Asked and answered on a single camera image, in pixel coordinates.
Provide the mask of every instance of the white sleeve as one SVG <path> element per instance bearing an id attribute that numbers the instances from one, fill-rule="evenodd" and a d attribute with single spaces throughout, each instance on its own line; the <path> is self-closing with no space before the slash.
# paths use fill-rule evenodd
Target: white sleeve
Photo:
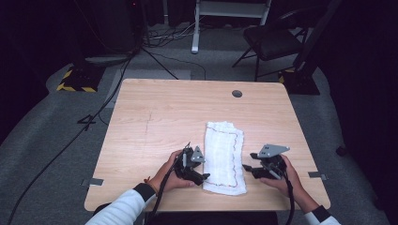
<path id="1" fill-rule="evenodd" d="M 319 206 L 313 212 L 304 214 L 310 225 L 337 225 L 340 224 L 336 218 L 332 217 L 324 206 Z"/>
<path id="2" fill-rule="evenodd" d="M 144 202 L 139 192 L 130 189 L 99 211 L 86 225 L 132 225 L 153 198 L 155 195 Z"/>

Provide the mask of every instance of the folded white cloth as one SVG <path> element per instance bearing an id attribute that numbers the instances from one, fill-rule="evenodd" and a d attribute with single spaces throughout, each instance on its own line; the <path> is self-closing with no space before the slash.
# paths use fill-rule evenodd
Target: folded white cloth
<path id="1" fill-rule="evenodd" d="M 242 171 L 243 132 L 228 122 L 208 122 L 205 136 L 203 189 L 225 195 L 247 192 Z"/>

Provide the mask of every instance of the person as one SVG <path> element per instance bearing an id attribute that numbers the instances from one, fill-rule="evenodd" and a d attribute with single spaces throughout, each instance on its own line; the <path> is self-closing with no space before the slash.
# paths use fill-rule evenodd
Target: person
<path id="1" fill-rule="evenodd" d="M 146 208 L 148 203 L 150 203 L 152 200 L 156 198 L 158 194 L 157 192 L 160 189 L 161 181 L 164 175 L 166 175 L 168 170 L 172 167 L 174 160 L 176 159 L 178 154 L 181 153 L 181 151 L 182 150 L 173 152 L 169 157 L 169 159 L 160 167 L 160 169 L 152 179 L 148 180 L 145 183 L 138 184 L 133 189 L 127 190 L 114 202 L 100 206 L 94 213 L 94 216 L 87 221 L 86 225 L 133 224 L 134 221 L 142 213 L 142 211 Z M 329 212 L 322 205 L 319 205 L 304 189 L 299 180 L 298 173 L 292 166 L 289 159 L 283 155 L 282 158 L 286 164 L 286 172 L 288 178 L 293 186 L 293 195 L 295 202 L 298 204 L 298 206 L 304 213 L 304 216 L 307 219 L 308 223 L 310 225 L 340 224 L 333 216 L 329 214 Z M 277 188 L 284 196 L 288 197 L 287 184 L 284 180 L 273 180 L 267 178 L 260 178 L 259 180 L 260 182 L 270 187 Z M 175 172 L 172 172 L 164 187 L 164 192 L 167 192 L 174 188 L 191 188 L 194 186 L 195 184 L 193 183 L 193 181 L 180 179 L 176 176 Z M 193 224 L 208 224 L 208 223 L 196 221 L 196 223 L 193 222 Z"/>

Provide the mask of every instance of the table top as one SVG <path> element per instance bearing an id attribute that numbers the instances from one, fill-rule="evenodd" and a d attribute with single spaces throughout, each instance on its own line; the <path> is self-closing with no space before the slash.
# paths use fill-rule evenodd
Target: table top
<path id="1" fill-rule="evenodd" d="M 238 90 L 242 97 L 234 97 Z M 259 167 L 250 153 L 264 144 L 290 147 L 284 154 L 298 172 L 302 185 L 326 208 L 329 197 L 317 172 L 289 96 L 275 82 L 211 82 L 126 79 L 99 155 L 85 209 L 115 200 L 148 176 L 153 177 L 170 154 L 187 143 L 199 145 L 206 155 L 207 122 L 227 121 L 244 133 L 242 163 Z M 195 168 L 203 173 L 203 165 Z M 288 210 L 287 198 L 244 172 L 247 193 L 227 196 L 200 187 L 174 189 L 163 194 L 159 211 Z M 153 201 L 147 208 L 150 211 Z"/>

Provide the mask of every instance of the black chair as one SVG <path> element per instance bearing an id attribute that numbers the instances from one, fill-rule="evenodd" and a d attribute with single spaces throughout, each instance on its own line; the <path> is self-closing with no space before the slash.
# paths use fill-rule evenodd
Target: black chair
<path id="1" fill-rule="evenodd" d="M 326 11 L 326 6 L 301 8 L 285 13 L 273 22 L 246 29 L 243 32 L 243 36 L 249 43 L 250 48 L 240 56 L 232 67 L 234 68 L 242 59 L 257 56 L 255 63 L 255 81 L 257 81 L 259 77 L 277 72 L 273 71 L 258 75 L 260 59 L 269 61 L 300 53 L 304 48 L 309 29 L 315 27 L 316 23 L 325 15 Z M 297 28 L 300 28 L 300 31 L 296 34 L 290 31 Z M 253 50 L 255 54 L 247 56 L 251 50 Z"/>

